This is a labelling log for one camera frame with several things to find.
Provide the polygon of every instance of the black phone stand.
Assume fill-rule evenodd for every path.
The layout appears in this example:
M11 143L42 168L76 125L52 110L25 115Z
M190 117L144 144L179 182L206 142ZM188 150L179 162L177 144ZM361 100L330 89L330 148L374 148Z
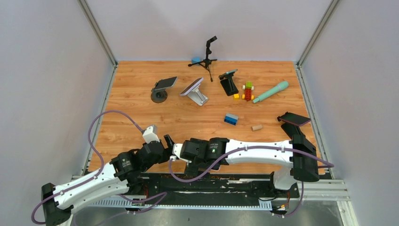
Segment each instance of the black phone stand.
M226 92L226 95L228 96L238 93L238 89L233 82L233 76L236 71L237 69L219 75L220 84L222 85L224 91Z

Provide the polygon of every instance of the tripod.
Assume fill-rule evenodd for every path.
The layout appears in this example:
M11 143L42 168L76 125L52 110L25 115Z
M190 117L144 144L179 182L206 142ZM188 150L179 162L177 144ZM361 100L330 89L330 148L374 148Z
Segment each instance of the tripod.
M188 66L191 67L193 65L201 65L203 68L205 68L208 72L209 72L209 76L211 77L211 81L213 81L212 79L212 75L211 75L211 71L209 69L209 66L212 64L213 61L216 61L217 59L209 59L209 54L212 53L212 51L210 50L211 47L211 42L214 42L215 40L217 40L216 36L213 36L213 38L209 39L207 41L207 50L206 50L206 57L205 59L203 59L202 61L193 63L193 64L189 64Z

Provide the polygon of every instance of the blue and black block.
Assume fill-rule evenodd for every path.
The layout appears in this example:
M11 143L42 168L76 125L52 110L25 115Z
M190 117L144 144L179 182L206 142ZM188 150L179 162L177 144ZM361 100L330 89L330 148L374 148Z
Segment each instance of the blue and black block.
M235 126L238 121L238 116L227 113L226 116L224 117L224 121Z

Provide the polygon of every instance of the smartphone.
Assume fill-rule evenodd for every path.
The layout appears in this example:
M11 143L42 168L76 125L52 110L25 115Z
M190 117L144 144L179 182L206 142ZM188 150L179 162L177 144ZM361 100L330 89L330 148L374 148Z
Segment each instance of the smartphone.
M277 117L278 121L284 121L296 126L303 126L311 121L310 118L294 114L291 112L286 112L284 115Z

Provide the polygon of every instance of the round black base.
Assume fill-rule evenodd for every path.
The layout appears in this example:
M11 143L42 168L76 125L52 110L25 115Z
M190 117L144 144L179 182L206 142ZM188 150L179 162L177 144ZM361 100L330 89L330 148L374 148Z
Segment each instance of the round black base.
M166 100L167 97L168 94L164 90L157 93L156 92L151 93L151 100L155 103L162 103Z

